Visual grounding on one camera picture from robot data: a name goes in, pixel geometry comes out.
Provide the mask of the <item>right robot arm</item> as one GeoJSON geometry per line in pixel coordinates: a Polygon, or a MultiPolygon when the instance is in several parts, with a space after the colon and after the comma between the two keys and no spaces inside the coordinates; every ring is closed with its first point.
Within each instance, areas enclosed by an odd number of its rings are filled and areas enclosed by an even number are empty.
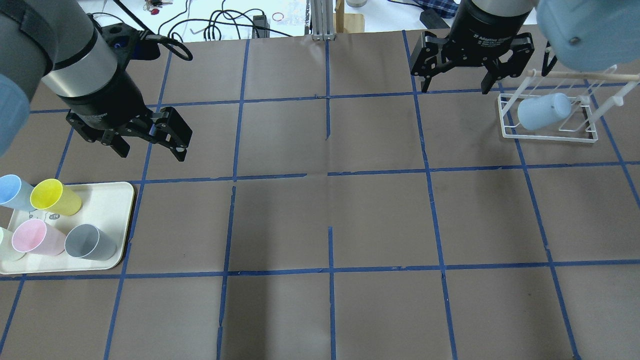
{"type": "Polygon", "coordinates": [[[483,94],[504,78],[521,76],[535,52],[532,34],[521,32],[533,10],[553,52],[544,56],[544,76],[557,63],[596,72],[639,57],[637,0],[462,0],[449,34],[439,38],[425,30],[410,55],[421,91],[454,68],[485,68],[483,94]]]}

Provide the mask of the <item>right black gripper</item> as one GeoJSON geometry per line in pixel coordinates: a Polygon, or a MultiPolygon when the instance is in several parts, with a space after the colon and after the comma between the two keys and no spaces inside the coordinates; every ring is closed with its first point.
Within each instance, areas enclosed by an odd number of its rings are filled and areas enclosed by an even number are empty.
{"type": "Polygon", "coordinates": [[[486,68],[481,93],[505,77],[518,78],[535,52],[533,36],[521,33],[531,13],[529,0],[462,0],[450,32],[439,38],[424,30],[410,54],[410,73],[420,91],[452,68],[486,68]]]}

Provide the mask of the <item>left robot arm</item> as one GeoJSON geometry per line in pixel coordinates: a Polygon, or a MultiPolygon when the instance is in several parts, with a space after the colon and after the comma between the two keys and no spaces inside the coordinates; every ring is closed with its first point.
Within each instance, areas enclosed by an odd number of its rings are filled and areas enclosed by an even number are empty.
{"type": "Polygon", "coordinates": [[[75,0],[3,0],[0,43],[2,154],[45,84],[69,107],[66,121],[86,142],[125,158],[126,137],[137,137],[185,161],[192,129],[173,107],[149,109],[126,71],[131,60],[157,59],[160,46],[192,60],[177,39],[122,22],[100,26],[75,0]]]}

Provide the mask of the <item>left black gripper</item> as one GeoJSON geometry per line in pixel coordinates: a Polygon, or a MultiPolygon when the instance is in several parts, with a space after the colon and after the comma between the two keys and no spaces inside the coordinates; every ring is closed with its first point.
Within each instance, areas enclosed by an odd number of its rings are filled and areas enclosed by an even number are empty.
{"type": "Polygon", "coordinates": [[[184,162],[193,130],[174,107],[153,112],[145,104],[117,104],[108,108],[78,105],[70,109],[66,121],[86,142],[110,147],[126,158],[130,144],[125,138],[139,138],[169,149],[178,162],[184,162]]]}

